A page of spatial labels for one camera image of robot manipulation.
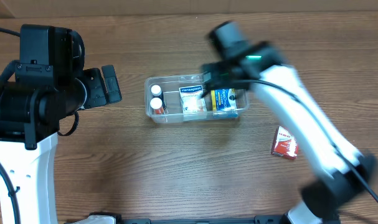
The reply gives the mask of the blue yellow VapoDrops box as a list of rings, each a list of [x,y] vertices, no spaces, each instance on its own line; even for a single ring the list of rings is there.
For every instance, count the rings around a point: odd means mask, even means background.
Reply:
[[[235,90],[233,88],[211,90],[210,95],[213,115],[216,118],[227,119],[238,116]]]

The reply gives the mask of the white Hansaplast box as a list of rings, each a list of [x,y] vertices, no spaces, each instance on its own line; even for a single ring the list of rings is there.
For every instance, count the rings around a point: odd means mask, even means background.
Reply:
[[[202,98],[202,85],[180,87],[183,113],[198,113],[207,111],[205,99]]]

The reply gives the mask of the dark bottle white cap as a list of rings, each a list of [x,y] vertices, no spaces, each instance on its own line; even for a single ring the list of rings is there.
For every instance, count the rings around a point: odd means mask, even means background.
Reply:
[[[153,85],[150,90],[153,98],[159,98],[164,103],[164,93],[159,85]]]

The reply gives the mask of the orange vitamin tube white cap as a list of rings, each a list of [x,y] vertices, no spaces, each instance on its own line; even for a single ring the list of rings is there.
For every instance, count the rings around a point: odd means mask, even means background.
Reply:
[[[153,111],[156,115],[165,114],[165,110],[164,110],[164,107],[163,107],[163,101],[162,101],[162,99],[160,99],[158,97],[151,99],[150,107],[153,109]]]

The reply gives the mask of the red white small box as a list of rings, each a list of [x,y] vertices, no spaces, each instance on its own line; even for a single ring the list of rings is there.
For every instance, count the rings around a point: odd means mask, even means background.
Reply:
[[[276,129],[271,154],[294,160],[298,156],[298,143],[295,137],[283,126]]]

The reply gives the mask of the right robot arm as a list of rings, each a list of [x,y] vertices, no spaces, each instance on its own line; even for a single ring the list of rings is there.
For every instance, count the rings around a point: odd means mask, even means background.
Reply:
[[[301,189],[301,202],[280,222],[339,223],[339,208],[371,191],[376,157],[363,154],[336,129],[272,43],[252,44],[232,21],[207,37],[220,60],[216,71],[204,75],[206,90],[253,91],[294,135],[315,174],[315,181]]]

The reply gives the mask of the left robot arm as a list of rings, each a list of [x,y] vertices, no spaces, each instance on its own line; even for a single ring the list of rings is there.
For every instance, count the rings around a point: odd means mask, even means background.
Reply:
[[[121,101],[112,65],[85,68],[78,32],[24,24],[19,58],[0,75],[3,223],[56,223],[54,161],[60,121]]]

